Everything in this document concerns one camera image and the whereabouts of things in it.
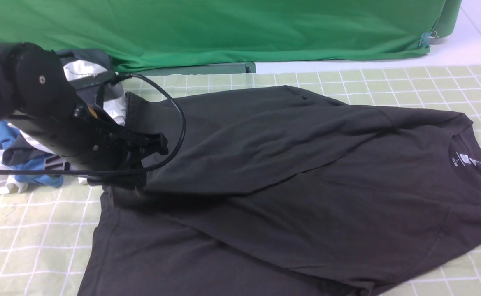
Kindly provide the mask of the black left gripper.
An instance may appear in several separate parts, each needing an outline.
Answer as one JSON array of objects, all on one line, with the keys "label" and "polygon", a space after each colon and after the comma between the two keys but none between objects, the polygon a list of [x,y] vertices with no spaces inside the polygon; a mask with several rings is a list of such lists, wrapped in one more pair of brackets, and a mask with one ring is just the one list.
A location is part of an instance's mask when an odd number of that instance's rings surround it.
[{"label": "black left gripper", "polygon": [[[24,109],[15,114],[14,126],[80,171],[142,169],[142,163],[132,163],[133,157],[169,153],[163,133],[123,131],[103,109],[85,103]],[[105,176],[101,184],[133,190],[146,185],[146,173]]]}]

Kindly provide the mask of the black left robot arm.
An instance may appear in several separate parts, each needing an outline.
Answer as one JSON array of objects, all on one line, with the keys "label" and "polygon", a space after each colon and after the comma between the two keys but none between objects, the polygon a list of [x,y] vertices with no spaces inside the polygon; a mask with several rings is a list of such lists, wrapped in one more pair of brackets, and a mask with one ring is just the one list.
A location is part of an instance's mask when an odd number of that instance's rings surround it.
[{"label": "black left robot arm", "polygon": [[133,188],[169,163],[184,140],[169,152],[162,133],[118,125],[103,109],[105,87],[134,77],[113,71],[68,81],[62,55],[33,43],[0,43],[0,121],[8,120],[54,152],[60,162],[19,176],[82,176]]}]

